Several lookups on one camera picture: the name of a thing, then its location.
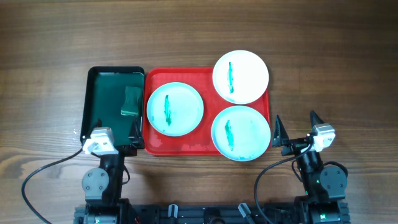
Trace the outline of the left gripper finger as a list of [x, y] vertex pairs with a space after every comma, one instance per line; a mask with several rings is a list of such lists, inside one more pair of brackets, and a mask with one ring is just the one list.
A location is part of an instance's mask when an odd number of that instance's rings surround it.
[[144, 149], [145, 142], [141, 133], [141, 129], [138, 125], [138, 119], [135, 118], [131, 124], [128, 139], [131, 141], [131, 146], [136, 149]]
[[81, 139], [86, 140], [90, 138], [91, 133], [95, 128], [100, 128], [102, 127], [102, 120], [97, 119], [94, 124], [82, 135]]

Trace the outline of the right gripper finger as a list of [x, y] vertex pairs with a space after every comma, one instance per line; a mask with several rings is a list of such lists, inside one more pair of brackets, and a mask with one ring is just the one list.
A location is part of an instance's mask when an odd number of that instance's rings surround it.
[[284, 125], [279, 117], [275, 118], [274, 135], [272, 138], [272, 147], [287, 146], [289, 144], [289, 135], [287, 134]]
[[316, 114], [314, 110], [310, 112], [310, 121], [312, 126], [312, 132], [320, 134], [323, 131], [324, 121]]

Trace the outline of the green sponge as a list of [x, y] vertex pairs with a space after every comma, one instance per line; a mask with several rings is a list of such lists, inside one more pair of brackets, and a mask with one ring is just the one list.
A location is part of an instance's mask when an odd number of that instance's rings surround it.
[[125, 88], [125, 102], [121, 107], [124, 116], [138, 116], [141, 112], [143, 90], [134, 86]]

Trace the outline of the light blue plate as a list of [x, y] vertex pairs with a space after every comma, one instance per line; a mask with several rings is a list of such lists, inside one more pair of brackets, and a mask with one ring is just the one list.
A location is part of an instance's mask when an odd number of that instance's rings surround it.
[[156, 131], [178, 137], [192, 132], [200, 124], [204, 102], [194, 87], [171, 82], [158, 87], [150, 95], [146, 113]]
[[211, 139], [223, 156], [246, 162], [266, 152], [271, 141], [271, 129], [257, 110], [248, 106], [230, 106], [215, 117]]

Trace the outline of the white plate with stain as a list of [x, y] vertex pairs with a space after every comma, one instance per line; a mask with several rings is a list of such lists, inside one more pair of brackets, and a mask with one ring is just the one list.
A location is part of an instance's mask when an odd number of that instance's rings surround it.
[[245, 105], [267, 90], [269, 71], [264, 61], [247, 50], [224, 54], [213, 67], [213, 86], [226, 101]]

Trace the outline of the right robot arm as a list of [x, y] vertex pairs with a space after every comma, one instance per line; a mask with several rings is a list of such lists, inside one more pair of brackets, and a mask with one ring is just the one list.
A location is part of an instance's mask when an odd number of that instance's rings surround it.
[[331, 146], [336, 137], [332, 125], [316, 112], [310, 112], [312, 130], [304, 138], [289, 138], [282, 120], [277, 116], [272, 139], [273, 147], [281, 147], [283, 156], [295, 156], [305, 196], [295, 197], [292, 223], [349, 223], [350, 215], [345, 190], [348, 170], [342, 164], [323, 162], [320, 153]]

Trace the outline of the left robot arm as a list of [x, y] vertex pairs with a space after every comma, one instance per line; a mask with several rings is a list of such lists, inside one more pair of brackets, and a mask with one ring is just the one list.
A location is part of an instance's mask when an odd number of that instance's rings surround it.
[[127, 146], [115, 146], [114, 134], [110, 127], [103, 127], [98, 119], [88, 136], [82, 137], [82, 149], [85, 154], [99, 158], [99, 167], [90, 169], [82, 178], [81, 186], [85, 192], [86, 205], [76, 208], [74, 223], [139, 223], [137, 212], [130, 201], [121, 197], [123, 174], [128, 173], [124, 161], [126, 157], [136, 156], [143, 149], [144, 139], [140, 122], [133, 119]]

